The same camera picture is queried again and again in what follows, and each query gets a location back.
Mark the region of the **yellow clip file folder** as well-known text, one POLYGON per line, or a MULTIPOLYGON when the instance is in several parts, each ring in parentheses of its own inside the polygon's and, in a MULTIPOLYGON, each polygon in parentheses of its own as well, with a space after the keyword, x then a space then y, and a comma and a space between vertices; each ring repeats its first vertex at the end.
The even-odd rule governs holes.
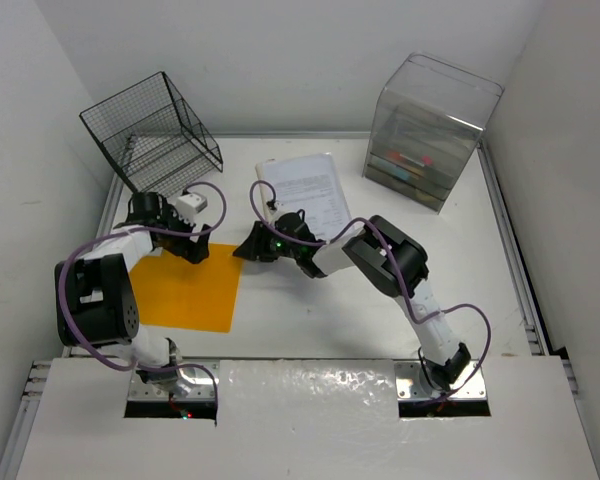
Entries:
POLYGON ((243 261, 235 247, 210 244, 210 256, 191 264, 167 251, 146 256, 130 279, 145 325, 227 333, 231 330, 243 261))

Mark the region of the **blue translucent highlighter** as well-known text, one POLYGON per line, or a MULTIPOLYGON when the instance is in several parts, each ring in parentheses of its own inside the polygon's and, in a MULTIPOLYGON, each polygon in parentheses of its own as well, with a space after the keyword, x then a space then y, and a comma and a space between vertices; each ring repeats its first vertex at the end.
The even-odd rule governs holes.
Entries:
POLYGON ((410 174, 402 169, 395 170, 391 173, 395 178, 401 179, 402 181, 408 181, 410 178, 410 174))

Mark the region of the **orange black highlighter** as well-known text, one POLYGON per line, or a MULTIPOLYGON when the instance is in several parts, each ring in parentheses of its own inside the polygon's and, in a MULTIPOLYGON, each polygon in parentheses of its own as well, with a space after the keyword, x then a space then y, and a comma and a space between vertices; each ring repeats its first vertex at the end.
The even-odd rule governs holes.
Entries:
POLYGON ((388 150, 387 158, 395 163, 403 163, 405 162, 405 158, 397 151, 388 150))

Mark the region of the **yellow translucent highlighter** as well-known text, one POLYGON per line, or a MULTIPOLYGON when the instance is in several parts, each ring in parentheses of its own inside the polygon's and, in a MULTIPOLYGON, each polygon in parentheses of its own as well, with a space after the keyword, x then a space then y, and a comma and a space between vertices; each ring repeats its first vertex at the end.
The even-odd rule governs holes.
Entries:
POLYGON ((405 169, 413 175, 418 175, 418 176, 426 175, 426 170, 419 165, 408 164, 407 166, 405 166, 405 169))

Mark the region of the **clear plastic drawer cabinet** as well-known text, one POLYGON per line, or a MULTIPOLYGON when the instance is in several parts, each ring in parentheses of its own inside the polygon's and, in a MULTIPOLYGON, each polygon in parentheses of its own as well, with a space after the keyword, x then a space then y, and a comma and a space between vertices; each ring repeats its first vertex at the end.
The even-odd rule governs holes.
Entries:
POLYGON ((487 130, 504 87, 439 57, 414 52, 384 85, 370 130, 363 176, 439 212, 487 130), (387 151, 399 152, 395 163, 387 151), (422 156, 433 159, 420 165, 422 156), (405 169, 419 165, 425 176, 405 169), (391 173, 402 169, 408 181, 391 173))

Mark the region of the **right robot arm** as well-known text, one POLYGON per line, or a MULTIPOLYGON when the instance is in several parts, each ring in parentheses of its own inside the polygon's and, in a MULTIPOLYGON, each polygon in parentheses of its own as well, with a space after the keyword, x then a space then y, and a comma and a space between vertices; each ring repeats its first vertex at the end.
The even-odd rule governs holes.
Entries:
POLYGON ((426 251, 379 215, 330 241, 317 238, 300 212, 279 214, 272 224, 257 220, 233 255, 262 263, 288 258, 312 279, 354 267, 403 311, 420 342, 426 377, 435 387, 450 391, 470 362, 468 347, 432 293, 426 251))

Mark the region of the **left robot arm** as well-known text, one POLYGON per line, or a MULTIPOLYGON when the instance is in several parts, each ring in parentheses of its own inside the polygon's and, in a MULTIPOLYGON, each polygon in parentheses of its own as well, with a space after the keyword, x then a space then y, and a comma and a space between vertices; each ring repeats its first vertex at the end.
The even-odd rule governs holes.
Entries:
POLYGON ((155 192, 137 193, 128 202, 127 215, 111 236, 79 254, 67 268, 56 295, 67 309, 57 308, 61 342, 78 346, 65 313, 100 353, 133 362, 145 384, 176 397, 185 397, 196 385, 196 369, 176 369, 181 361, 175 342, 155 336, 141 325, 130 272, 156 250, 166 251, 196 265, 209 257, 208 225, 190 237, 195 218, 207 207, 207 198, 184 191, 170 202, 155 192))

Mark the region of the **white front cover panel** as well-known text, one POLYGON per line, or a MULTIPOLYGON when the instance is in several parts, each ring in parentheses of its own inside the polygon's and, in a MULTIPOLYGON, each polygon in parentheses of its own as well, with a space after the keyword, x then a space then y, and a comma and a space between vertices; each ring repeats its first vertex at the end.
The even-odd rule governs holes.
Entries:
POLYGON ((49 372, 22 479, 593 479, 561 362, 491 357, 486 417, 403 419, 389 361, 225 361, 215 420, 131 419, 128 378, 49 372))

